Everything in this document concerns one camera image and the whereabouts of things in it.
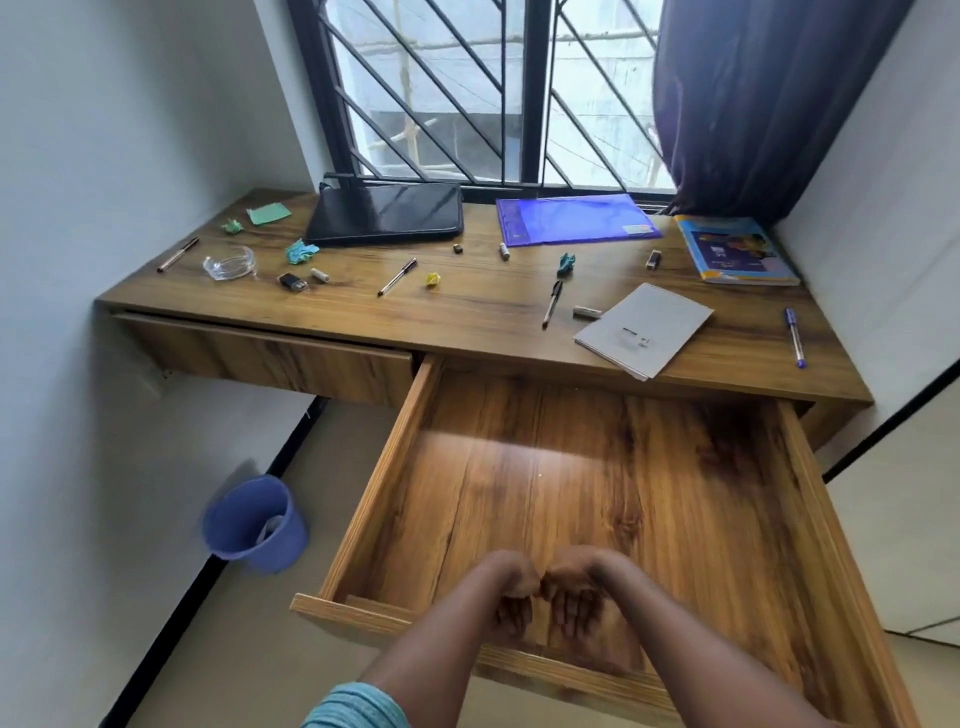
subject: wooden desk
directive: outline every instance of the wooden desk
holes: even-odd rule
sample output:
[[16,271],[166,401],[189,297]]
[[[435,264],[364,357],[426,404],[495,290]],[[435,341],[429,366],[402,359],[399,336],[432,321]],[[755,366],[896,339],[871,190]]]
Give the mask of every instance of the wooden desk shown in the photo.
[[[661,240],[504,262],[495,209],[466,206],[462,255],[450,243],[323,250],[311,265],[331,283],[293,294],[276,277],[306,277],[310,265],[287,265],[283,250],[315,196],[256,192],[197,234],[227,239],[226,217],[277,199],[290,218],[236,237],[256,276],[210,279],[202,243],[163,275],[159,255],[100,301],[161,367],[400,407],[323,587],[297,595],[295,611],[352,639],[390,637],[491,548],[522,549],[542,569],[557,546],[586,541],[630,554],[831,719],[917,725],[811,449],[870,393],[803,288],[701,283],[669,218]],[[650,273],[654,247],[663,260]],[[576,269],[543,331],[566,251]],[[411,255],[420,266],[378,299]],[[443,277],[434,290],[430,271]],[[715,313],[640,383],[574,344],[585,324],[571,308],[608,308],[644,281]],[[612,610],[594,643],[568,643],[541,609],[524,644],[485,647],[477,669],[675,723],[626,629]]]

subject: person's right hand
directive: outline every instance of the person's right hand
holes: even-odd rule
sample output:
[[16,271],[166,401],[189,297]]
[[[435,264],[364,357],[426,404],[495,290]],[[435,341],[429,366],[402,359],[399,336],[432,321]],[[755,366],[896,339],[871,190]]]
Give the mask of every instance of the person's right hand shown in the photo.
[[568,637],[589,637],[600,626],[604,596],[592,576],[600,551],[596,546],[565,546],[540,582],[553,620]]

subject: ballpoint pen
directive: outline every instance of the ballpoint pen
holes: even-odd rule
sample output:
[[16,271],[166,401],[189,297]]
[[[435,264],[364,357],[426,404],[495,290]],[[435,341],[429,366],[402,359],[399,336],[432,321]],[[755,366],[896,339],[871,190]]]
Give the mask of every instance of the ballpoint pen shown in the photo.
[[189,240],[183,243],[182,247],[178,251],[176,251],[173,255],[168,257],[158,266],[156,266],[156,271],[158,273],[163,273],[164,271],[166,271],[167,268],[169,268],[171,265],[173,265],[178,260],[180,260],[183,257],[184,253],[186,253],[188,250],[190,250],[193,246],[195,246],[199,242],[200,242],[199,237],[191,237]]
[[553,309],[557,307],[557,299],[560,297],[560,292],[564,290],[564,282],[558,280],[553,284],[553,293],[550,294],[550,305],[546,308],[546,316],[543,317],[543,328],[546,328],[546,325],[550,323],[550,317],[553,316]]
[[797,312],[792,308],[785,308],[783,315],[786,317],[786,324],[790,327],[790,336],[793,339],[793,353],[797,355],[797,367],[806,369],[804,346],[800,343],[800,329],[797,328]]
[[415,265],[417,265],[417,259],[414,257],[410,258],[403,265],[403,267],[400,268],[399,272],[393,278],[387,281],[387,284],[383,286],[383,288],[381,288],[379,291],[376,292],[377,298],[379,298],[380,296],[385,294],[387,291],[389,291],[391,288],[393,288],[394,283],[396,283],[398,280],[403,278],[403,276],[406,275],[410,271],[410,269],[413,268]]

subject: blue bucket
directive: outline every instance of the blue bucket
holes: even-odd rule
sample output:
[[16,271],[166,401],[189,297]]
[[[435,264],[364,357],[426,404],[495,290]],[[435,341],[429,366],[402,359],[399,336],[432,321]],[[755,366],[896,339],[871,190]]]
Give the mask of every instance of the blue bucket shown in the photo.
[[[271,522],[272,533],[261,532]],[[247,559],[264,573],[291,566],[306,548],[309,535],[287,487],[272,475],[241,483],[204,513],[204,541],[214,556],[228,561]]]

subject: desk drawer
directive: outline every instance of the desk drawer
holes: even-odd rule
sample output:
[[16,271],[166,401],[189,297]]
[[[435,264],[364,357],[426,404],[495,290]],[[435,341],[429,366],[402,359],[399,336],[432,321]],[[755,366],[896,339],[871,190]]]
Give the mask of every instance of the desk drawer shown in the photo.
[[413,382],[407,352],[133,313],[116,318],[161,369],[392,407]]
[[[400,633],[495,548],[543,570],[618,549],[827,717],[912,709],[790,404],[653,400],[444,370],[427,356],[318,595],[338,635]],[[587,643],[535,604],[525,642],[477,672],[645,724],[679,719],[613,607]]]

